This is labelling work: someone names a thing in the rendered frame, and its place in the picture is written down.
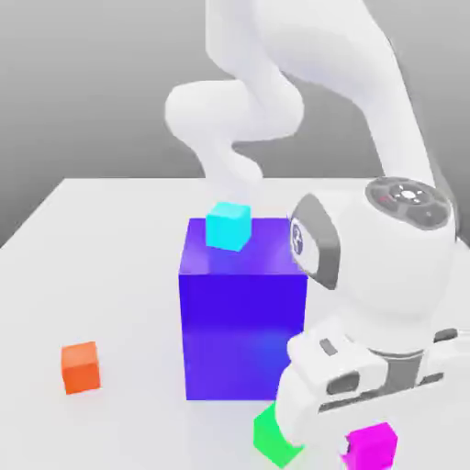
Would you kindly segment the small green cube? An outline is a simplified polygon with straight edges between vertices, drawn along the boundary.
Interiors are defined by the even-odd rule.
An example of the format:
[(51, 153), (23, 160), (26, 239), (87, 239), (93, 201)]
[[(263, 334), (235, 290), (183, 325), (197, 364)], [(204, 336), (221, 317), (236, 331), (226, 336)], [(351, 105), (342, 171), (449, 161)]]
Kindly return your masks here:
[(253, 446), (277, 468), (284, 469), (304, 449), (283, 436), (275, 418), (275, 403), (270, 404), (253, 420)]

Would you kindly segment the small cyan cube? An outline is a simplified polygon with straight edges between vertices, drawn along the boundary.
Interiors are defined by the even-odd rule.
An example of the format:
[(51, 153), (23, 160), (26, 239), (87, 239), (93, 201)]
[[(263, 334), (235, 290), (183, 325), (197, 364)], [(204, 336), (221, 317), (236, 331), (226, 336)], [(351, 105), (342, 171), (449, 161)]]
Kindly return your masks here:
[(218, 202), (206, 215), (206, 246), (240, 252), (252, 235), (247, 205)]

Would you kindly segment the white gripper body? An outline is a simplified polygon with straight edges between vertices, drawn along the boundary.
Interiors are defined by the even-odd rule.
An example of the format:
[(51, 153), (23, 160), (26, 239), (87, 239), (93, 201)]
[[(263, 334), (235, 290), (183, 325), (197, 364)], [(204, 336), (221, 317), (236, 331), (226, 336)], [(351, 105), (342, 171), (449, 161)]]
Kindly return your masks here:
[(345, 431), (357, 431), (382, 421), (398, 419), (406, 430), (431, 431), (419, 425), (419, 414), (456, 391), (459, 385), (457, 364), (424, 364), (424, 375), (406, 385), (384, 370), (384, 383), (361, 389), (364, 372), (344, 371), (328, 374), (320, 384), (313, 384), (308, 374), (296, 364), (282, 373), (277, 390), (274, 416), (279, 430), (290, 445), (300, 447), (341, 447)]

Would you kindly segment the small orange cube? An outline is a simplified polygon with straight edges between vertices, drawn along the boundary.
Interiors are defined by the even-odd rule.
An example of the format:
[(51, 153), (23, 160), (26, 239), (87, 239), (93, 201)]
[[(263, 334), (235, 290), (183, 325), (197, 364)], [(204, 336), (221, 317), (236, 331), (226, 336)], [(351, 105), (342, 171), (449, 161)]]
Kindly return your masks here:
[(98, 389), (101, 386), (94, 341), (62, 347), (61, 368), (67, 395)]

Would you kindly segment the small magenta cube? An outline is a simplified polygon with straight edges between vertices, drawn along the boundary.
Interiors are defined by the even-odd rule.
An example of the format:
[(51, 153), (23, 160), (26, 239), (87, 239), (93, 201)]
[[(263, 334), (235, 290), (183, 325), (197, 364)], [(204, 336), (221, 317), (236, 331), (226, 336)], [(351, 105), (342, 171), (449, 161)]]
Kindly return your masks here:
[(342, 456), (347, 470), (390, 470), (397, 449), (397, 435), (387, 422), (352, 431)]

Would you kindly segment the large blue box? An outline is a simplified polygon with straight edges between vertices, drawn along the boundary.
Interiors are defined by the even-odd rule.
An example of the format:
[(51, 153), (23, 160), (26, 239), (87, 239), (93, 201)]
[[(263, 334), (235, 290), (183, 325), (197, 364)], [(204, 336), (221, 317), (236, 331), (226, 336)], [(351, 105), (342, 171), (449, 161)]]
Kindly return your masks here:
[(189, 400), (273, 400), (304, 329), (308, 278), (294, 263), (287, 218), (256, 218), (240, 252), (206, 245), (188, 222), (178, 281)]

